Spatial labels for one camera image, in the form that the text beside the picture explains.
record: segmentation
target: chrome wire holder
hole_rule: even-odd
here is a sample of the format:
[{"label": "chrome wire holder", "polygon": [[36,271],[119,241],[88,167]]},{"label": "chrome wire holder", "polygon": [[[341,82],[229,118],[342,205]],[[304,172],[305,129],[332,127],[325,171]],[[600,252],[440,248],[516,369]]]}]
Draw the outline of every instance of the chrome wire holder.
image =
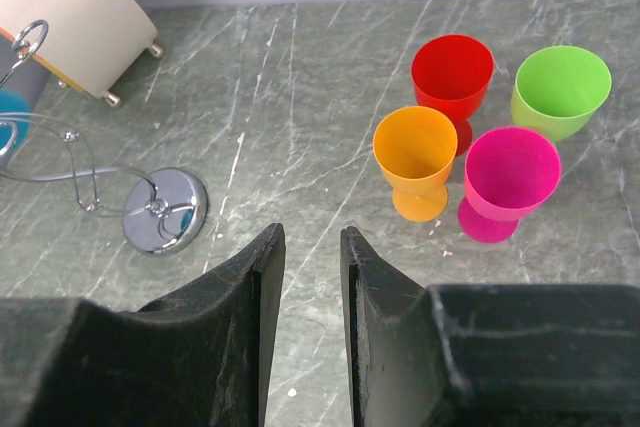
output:
[{"label": "chrome wire holder", "polygon": [[[32,44],[26,37],[40,28]],[[49,32],[45,20],[29,24],[18,34],[11,48],[17,61],[0,80],[2,87],[18,69],[40,49]],[[11,154],[17,147],[19,126],[29,124],[53,134],[66,148],[70,170],[53,175],[27,175],[9,169]],[[187,247],[198,235],[207,215],[208,198],[202,181],[195,175],[178,168],[163,168],[147,174],[135,167],[112,165],[96,167],[95,157],[86,138],[71,124],[48,115],[25,112],[0,112],[0,127],[10,129],[9,141],[0,147],[0,177],[21,182],[56,182],[71,180],[80,208],[92,215],[119,215],[127,241],[139,252],[171,254]],[[79,170],[72,146],[81,145],[89,155],[90,168]],[[103,174],[130,174],[141,180],[131,190],[123,209],[106,206],[98,195],[98,176]],[[91,196],[83,200],[78,180],[89,178]]]}]

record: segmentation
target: round chrome base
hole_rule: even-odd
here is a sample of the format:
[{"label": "round chrome base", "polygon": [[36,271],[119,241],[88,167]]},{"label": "round chrome base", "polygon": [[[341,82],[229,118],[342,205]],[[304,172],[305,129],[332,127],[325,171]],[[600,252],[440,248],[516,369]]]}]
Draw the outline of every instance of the round chrome base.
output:
[{"label": "round chrome base", "polygon": [[202,229],[207,191],[200,179],[180,169],[160,169],[151,178],[158,188],[156,202],[149,202],[149,183],[140,181],[125,202],[122,230],[139,252],[175,254]]}]

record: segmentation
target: orange cup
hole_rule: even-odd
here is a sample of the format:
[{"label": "orange cup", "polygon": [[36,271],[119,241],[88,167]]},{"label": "orange cup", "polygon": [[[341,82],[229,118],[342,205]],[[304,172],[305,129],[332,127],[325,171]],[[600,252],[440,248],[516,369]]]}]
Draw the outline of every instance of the orange cup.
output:
[{"label": "orange cup", "polygon": [[445,182],[457,148],[453,123],[429,107],[404,107],[378,124],[373,155],[402,217],[427,222],[444,211],[449,198]]}]

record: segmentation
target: marble surface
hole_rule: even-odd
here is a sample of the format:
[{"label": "marble surface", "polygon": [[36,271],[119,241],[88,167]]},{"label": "marble surface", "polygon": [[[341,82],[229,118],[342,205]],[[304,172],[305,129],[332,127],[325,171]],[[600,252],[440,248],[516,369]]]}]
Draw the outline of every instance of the marble surface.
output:
[{"label": "marble surface", "polygon": [[[271,222],[284,223],[287,264],[267,425],[350,425],[339,288],[339,233],[357,226],[421,284],[620,282],[640,285],[640,0],[416,0],[193,8],[152,18],[168,49],[143,56],[114,88],[119,111],[50,84],[38,111],[72,122],[101,165],[186,166],[211,209],[183,253],[148,258],[118,218],[74,204],[69,183],[0,180],[0,295],[84,295],[133,309],[228,258]],[[614,89],[591,122],[559,144],[563,181],[499,245],[461,234],[462,159],[434,222],[393,210],[371,154],[382,117],[414,103],[409,67],[436,35],[486,42],[496,71],[473,117],[476,134],[509,124],[516,69],[536,49],[581,45],[609,64]],[[80,156],[86,165],[86,156]],[[22,171],[68,167],[64,148],[33,131]],[[114,207],[135,179],[100,179]],[[89,185],[82,184],[87,196]]]}]

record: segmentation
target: red cup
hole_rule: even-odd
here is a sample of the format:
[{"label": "red cup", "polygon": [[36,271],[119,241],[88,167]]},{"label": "red cup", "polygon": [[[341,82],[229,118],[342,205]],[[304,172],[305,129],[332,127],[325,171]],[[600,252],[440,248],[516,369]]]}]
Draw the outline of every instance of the red cup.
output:
[{"label": "red cup", "polygon": [[456,156],[473,140],[468,120],[482,101],[493,76],[493,55],[473,37],[447,34],[422,46],[413,59],[411,77],[418,105],[439,110],[458,133]]}]

